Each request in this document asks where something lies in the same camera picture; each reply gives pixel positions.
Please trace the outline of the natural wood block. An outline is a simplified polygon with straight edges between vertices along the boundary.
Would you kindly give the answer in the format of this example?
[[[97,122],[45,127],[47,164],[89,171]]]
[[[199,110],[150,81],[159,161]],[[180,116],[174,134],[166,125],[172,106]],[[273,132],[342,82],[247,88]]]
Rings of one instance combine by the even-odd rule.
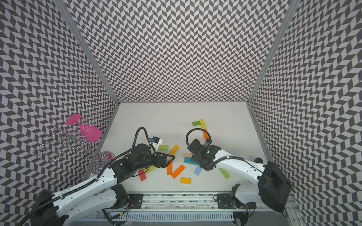
[[[192,158],[193,154],[192,153],[184,153],[183,157],[184,158]]]

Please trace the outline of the yellow block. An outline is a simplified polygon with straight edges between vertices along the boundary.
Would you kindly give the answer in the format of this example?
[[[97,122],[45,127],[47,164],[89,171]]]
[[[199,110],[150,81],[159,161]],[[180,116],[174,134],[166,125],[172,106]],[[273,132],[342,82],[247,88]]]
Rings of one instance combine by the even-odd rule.
[[[206,125],[205,125],[204,120],[203,120],[203,119],[200,119],[199,122],[200,122],[201,128],[204,129],[204,130],[206,130]]]

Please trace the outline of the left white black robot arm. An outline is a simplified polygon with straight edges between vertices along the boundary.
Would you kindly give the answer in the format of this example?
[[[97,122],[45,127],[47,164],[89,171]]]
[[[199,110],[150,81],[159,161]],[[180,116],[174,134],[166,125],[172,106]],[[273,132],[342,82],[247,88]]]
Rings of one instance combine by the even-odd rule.
[[[133,142],[129,150],[113,158],[97,175],[76,186],[56,193],[40,193],[19,225],[29,221],[32,226],[68,226],[93,211],[127,206],[129,196],[123,181],[140,176],[140,170],[152,166],[167,168],[175,159],[174,155],[157,151],[162,144],[160,138],[146,139],[146,144]]]

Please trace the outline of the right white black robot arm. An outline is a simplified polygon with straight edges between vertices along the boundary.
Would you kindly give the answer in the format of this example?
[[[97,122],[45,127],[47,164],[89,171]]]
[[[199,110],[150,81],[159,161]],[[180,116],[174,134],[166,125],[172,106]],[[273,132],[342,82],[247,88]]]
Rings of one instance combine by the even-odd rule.
[[[208,139],[202,144],[198,139],[189,142],[189,135],[202,131]],[[291,181],[279,166],[271,161],[267,164],[245,160],[234,156],[218,146],[212,145],[211,135],[204,129],[194,128],[186,134],[187,149],[193,154],[192,160],[202,169],[211,171],[215,168],[233,172],[252,183],[250,186],[236,184],[230,192],[234,207],[242,204],[262,201],[270,209],[284,213],[292,189]]]

